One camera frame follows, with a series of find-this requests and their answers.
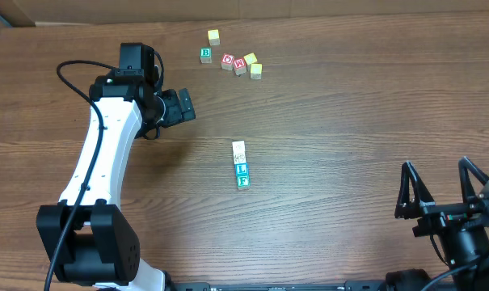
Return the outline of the red M wooden block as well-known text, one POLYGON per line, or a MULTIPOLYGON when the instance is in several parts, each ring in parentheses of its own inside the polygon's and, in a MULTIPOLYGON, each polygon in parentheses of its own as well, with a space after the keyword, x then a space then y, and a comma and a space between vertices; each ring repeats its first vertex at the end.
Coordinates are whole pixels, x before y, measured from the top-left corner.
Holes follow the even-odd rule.
POLYGON ((244 58, 236 58, 233 61, 234 72, 237 76, 245 74, 247 72, 247 63, 244 58))

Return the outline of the green letter wooden block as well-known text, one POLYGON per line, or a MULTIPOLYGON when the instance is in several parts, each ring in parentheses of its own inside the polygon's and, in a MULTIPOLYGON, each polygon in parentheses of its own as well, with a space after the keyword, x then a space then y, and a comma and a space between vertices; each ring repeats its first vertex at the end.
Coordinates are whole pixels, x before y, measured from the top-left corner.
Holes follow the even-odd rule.
POLYGON ((239 190, 247 189, 250 186, 251 186, 251 181, 248 175, 237 176, 237 187, 239 190))

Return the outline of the red I wooden block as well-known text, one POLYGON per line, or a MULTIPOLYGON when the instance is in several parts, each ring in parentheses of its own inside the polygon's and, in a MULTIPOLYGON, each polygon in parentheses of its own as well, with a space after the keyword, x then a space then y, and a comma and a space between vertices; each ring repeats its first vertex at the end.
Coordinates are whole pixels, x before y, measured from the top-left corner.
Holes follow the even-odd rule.
POLYGON ((234 154, 241 154, 246 151, 245 141, 233 141, 232 150, 234 154))

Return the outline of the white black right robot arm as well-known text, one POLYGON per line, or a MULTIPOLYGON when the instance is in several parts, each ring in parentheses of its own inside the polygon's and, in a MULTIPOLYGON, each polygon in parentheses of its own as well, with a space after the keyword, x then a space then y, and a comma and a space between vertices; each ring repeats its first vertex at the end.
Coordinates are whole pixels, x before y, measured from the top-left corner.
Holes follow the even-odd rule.
POLYGON ((458 161, 462 202, 437 205, 413 164, 401 167, 394 211, 415 219, 415 237, 428 237, 448 270, 431 278, 423 269, 390 272, 380 290, 438 290, 447 277, 456 290, 489 290, 489 175, 467 157, 458 161))

